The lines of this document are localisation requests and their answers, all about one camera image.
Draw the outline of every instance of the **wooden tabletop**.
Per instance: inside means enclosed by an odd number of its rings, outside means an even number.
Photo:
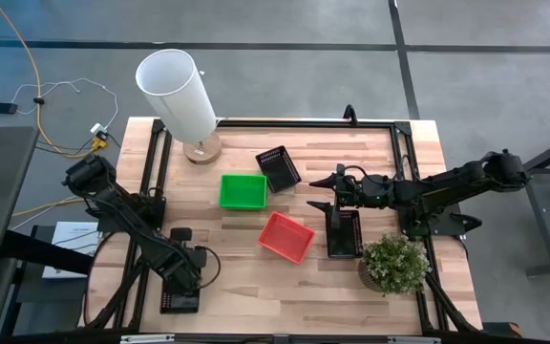
[[[139,189],[152,121],[129,118],[116,168],[117,182],[129,192]],[[207,165],[191,163],[183,156],[181,143],[174,140],[164,188],[167,210],[163,230],[168,236],[171,227],[191,227],[194,243],[211,247],[220,255],[222,274],[201,291],[198,313],[163,315],[159,313],[161,279],[151,272],[141,321],[143,332],[420,333],[414,294],[384,297],[362,285],[357,260],[328,259],[324,214],[306,204],[332,202],[330,190],[309,187],[308,183],[327,177],[337,162],[358,164],[371,174],[393,175],[387,130],[220,128],[217,132],[222,139],[222,155]],[[412,121],[412,134],[421,177],[446,170],[434,121]],[[221,175],[260,174],[255,156],[279,145],[286,147],[303,181],[278,194],[269,192],[263,211],[220,208]],[[159,150],[155,166],[159,166]],[[257,244],[273,211],[315,230],[301,265]],[[399,230],[393,210],[362,208],[360,217],[365,242]],[[120,283],[127,245],[128,235],[119,233],[100,251],[89,283],[89,320],[105,306]],[[443,289],[466,318],[480,328],[464,249],[445,237],[435,237],[434,248]],[[215,270],[215,260],[208,257],[203,278],[211,279]],[[434,299],[429,291],[427,298],[436,326]],[[125,320],[130,318],[134,290],[129,300],[132,302]]]

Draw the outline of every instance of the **red plastic tray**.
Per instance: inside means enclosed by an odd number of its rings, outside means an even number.
[[[315,232],[286,216],[273,212],[264,226],[258,244],[301,264],[307,255]]]

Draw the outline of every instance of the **green basket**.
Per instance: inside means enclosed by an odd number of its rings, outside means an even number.
[[[244,210],[266,208],[266,177],[262,175],[222,175],[220,206]]]

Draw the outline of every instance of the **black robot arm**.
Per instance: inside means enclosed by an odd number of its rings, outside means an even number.
[[[201,272],[184,247],[167,240],[144,219],[153,207],[147,195],[130,194],[116,183],[116,170],[107,160],[90,154],[67,171],[63,185],[96,208],[87,212],[97,218],[105,215],[127,232],[141,247],[141,260],[176,290],[196,290]]]
[[[361,181],[346,175],[348,169],[360,169]],[[341,206],[391,208],[406,210],[413,221],[427,223],[447,206],[467,200],[486,191],[509,192],[522,189],[530,180],[518,156],[507,150],[490,152],[479,161],[470,161],[423,180],[405,181],[387,176],[368,175],[360,166],[337,164],[336,172],[310,186],[332,189],[334,205],[309,202],[325,211],[332,228],[339,228]]]

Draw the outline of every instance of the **wooden lamp base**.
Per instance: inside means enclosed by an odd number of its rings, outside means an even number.
[[[208,164],[215,161],[222,153],[222,143],[216,133],[197,143],[184,143],[183,154],[196,164]]]

